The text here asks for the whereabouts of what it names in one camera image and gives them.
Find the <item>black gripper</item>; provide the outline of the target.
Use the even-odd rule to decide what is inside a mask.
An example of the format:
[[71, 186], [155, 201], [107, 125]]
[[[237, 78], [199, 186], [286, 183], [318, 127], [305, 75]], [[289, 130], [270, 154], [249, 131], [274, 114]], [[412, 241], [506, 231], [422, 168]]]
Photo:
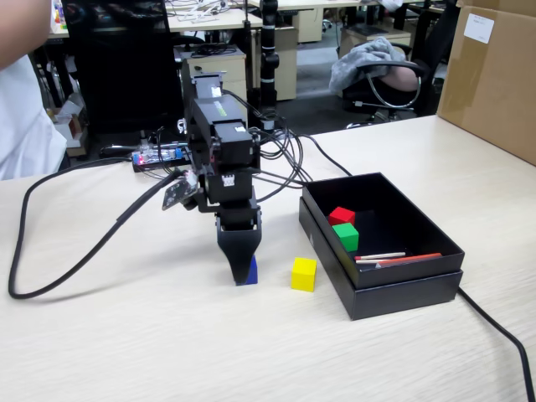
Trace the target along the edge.
[[217, 243], [229, 262], [236, 284], [245, 284], [250, 275], [250, 264], [260, 244], [257, 214], [260, 207], [254, 199], [219, 204], [202, 202], [201, 213], [214, 213], [219, 218]]

